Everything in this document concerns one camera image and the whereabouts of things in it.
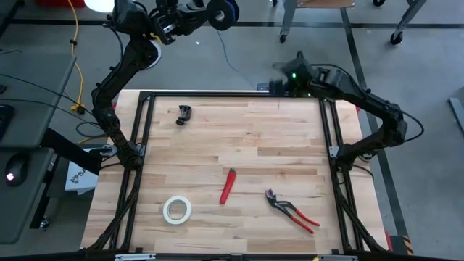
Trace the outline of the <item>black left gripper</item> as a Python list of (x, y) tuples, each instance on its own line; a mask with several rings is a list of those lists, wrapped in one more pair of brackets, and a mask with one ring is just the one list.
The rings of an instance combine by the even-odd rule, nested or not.
[(203, 5), (203, 0), (188, 0), (174, 10), (161, 10), (156, 7), (150, 12), (152, 22), (151, 40), (164, 45), (175, 41), (175, 36), (189, 36), (204, 23), (213, 18), (213, 5)]

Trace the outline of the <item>black cord spool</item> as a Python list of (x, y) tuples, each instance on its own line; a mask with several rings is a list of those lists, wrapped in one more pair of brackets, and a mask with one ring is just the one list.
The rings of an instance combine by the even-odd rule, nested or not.
[(234, 25), (240, 15), (235, 0), (211, 0), (207, 5), (208, 23), (216, 30), (225, 31)]

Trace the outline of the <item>wooden wheeled workbench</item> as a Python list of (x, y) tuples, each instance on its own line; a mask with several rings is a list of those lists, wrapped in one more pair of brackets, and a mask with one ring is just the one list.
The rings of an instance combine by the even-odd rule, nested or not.
[[(410, 21), (417, 15), (427, 0), (405, 0), (408, 8), (390, 36), (391, 45), (398, 45), (403, 41), (403, 32)], [(298, 8), (343, 9), (355, 6), (355, 0), (282, 0), (284, 15), (279, 33), (279, 41), (283, 44), (290, 32), (294, 13)]]

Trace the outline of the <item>black screw clamp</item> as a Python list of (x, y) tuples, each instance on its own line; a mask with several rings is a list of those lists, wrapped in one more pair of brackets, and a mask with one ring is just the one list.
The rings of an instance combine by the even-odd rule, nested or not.
[(184, 125), (187, 121), (191, 119), (192, 108), (189, 105), (180, 105), (180, 115), (176, 120), (177, 125)]

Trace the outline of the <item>white floor lamp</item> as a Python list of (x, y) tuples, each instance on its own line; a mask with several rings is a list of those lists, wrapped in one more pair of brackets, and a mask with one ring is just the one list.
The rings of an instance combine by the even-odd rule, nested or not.
[[(114, 5), (115, 5), (115, 0), (84, 0), (85, 5), (95, 11), (95, 12), (100, 12), (100, 13), (107, 13), (109, 14), (112, 12)], [(157, 50), (157, 58), (151, 63), (148, 67), (146, 67), (146, 70), (152, 68), (155, 66), (162, 57), (162, 50), (160, 45), (158, 44), (157, 40), (151, 40), (152, 46)]]

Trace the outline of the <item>red utility knife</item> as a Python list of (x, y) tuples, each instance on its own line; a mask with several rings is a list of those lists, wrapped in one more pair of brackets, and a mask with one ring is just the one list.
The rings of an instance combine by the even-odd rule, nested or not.
[(227, 178), (226, 178), (226, 182), (225, 182), (225, 185), (223, 187), (223, 191), (222, 191), (222, 194), (220, 196), (220, 200), (219, 200), (219, 203), (221, 205), (224, 205), (228, 199), (228, 196), (231, 192), (231, 189), (233, 187), (233, 184), (236, 180), (236, 170), (231, 168), (229, 171), (228, 171), (228, 175), (227, 175)]

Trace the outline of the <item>white tape roll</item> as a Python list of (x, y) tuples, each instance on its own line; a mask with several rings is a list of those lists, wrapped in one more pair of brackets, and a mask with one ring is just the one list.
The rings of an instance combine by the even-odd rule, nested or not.
[[(170, 215), (170, 208), (176, 202), (182, 202), (186, 206), (186, 211), (185, 211), (184, 215), (182, 217), (178, 218), (178, 219), (174, 219)], [(185, 223), (191, 217), (192, 205), (191, 205), (191, 202), (184, 196), (172, 196), (171, 198), (169, 198), (165, 202), (162, 212), (163, 212), (164, 219), (169, 224), (171, 224), (171, 225), (181, 225), (181, 224)]]

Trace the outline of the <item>black diagonal bar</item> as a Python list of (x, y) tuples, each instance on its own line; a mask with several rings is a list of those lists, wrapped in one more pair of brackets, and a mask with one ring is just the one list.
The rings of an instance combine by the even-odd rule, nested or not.
[(97, 153), (84, 151), (80, 146), (51, 128), (47, 128), (41, 140), (41, 146), (53, 149), (57, 155), (82, 167), (95, 175), (99, 174), (102, 157)]

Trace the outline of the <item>grey desk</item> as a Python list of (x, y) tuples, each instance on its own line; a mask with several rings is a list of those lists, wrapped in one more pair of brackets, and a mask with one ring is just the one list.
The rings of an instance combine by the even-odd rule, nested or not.
[[(15, 154), (29, 156), (28, 175), (20, 186), (6, 184), (5, 167)], [(51, 166), (55, 151), (50, 148), (31, 150), (0, 150), (0, 244), (16, 243), (23, 228), (38, 228), (44, 214), (48, 196), (46, 195), (55, 166)]]
[(0, 105), (14, 107), (0, 148), (35, 148), (49, 127), (75, 64), (70, 54), (13, 52), (0, 55)]

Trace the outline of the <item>yellow black striped block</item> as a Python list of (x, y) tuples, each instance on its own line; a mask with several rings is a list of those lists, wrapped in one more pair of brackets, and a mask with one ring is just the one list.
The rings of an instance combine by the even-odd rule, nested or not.
[(407, 236), (391, 236), (385, 231), (388, 250), (395, 254), (414, 255), (413, 245)]

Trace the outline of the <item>white printed box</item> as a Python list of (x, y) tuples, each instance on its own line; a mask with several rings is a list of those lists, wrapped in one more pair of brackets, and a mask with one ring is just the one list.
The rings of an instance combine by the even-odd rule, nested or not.
[(98, 175), (83, 169), (74, 162), (71, 162), (67, 169), (65, 191), (76, 192), (77, 195), (82, 195), (94, 190), (98, 179)]

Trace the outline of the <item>black computer keyboard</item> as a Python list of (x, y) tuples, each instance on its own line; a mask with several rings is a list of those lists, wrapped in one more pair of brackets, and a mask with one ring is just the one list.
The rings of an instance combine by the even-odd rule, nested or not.
[(14, 117), (15, 108), (8, 104), (0, 104), (0, 140), (7, 131), (9, 124)]

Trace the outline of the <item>black computer mouse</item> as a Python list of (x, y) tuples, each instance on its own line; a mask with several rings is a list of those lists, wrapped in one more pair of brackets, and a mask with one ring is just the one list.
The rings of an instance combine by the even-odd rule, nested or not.
[(20, 186), (28, 175), (29, 156), (26, 153), (13, 155), (5, 167), (6, 184), (10, 187)]

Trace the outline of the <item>red-handled pliers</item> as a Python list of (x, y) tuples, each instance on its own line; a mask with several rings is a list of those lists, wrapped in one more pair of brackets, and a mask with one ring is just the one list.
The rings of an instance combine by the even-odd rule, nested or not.
[(296, 224), (301, 226), (303, 229), (305, 229), (309, 233), (314, 234), (314, 230), (311, 229), (305, 223), (303, 223), (301, 220), (299, 220), (295, 215), (291, 214), (289, 210), (292, 210), (293, 212), (295, 212), (298, 216), (301, 217), (301, 219), (303, 219), (307, 223), (314, 225), (316, 227), (320, 227), (320, 223), (317, 223), (314, 220), (311, 220), (308, 217), (306, 217), (291, 202), (277, 200), (276, 193), (272, 189), (269, 188), (268, 190), (265, 191), (265, 197), (271, 207), (276, 208), (277, 210), (280, 210), (283, 214), (285, 214), (287, 217), (289, 217), (291, 220), (293, 220)]

